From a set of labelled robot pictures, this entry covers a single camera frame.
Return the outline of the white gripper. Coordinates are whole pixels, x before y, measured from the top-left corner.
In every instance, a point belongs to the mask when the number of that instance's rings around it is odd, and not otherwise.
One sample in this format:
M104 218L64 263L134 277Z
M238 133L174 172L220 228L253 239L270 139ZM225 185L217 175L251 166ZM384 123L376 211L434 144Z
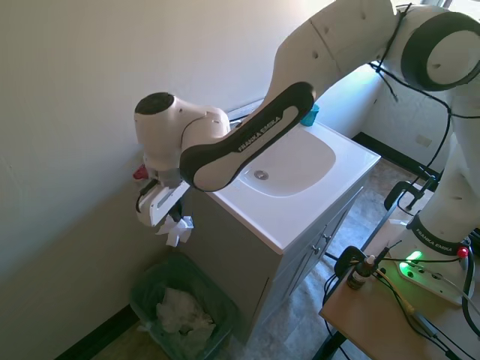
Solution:
M185 181L178 187L170 188L151 180L139 192L136 202L138 220L148 227L155 227L176 204L178 213L170 212L168 215L178 223L185 215L185 202L179 200L187 190L188 184Z

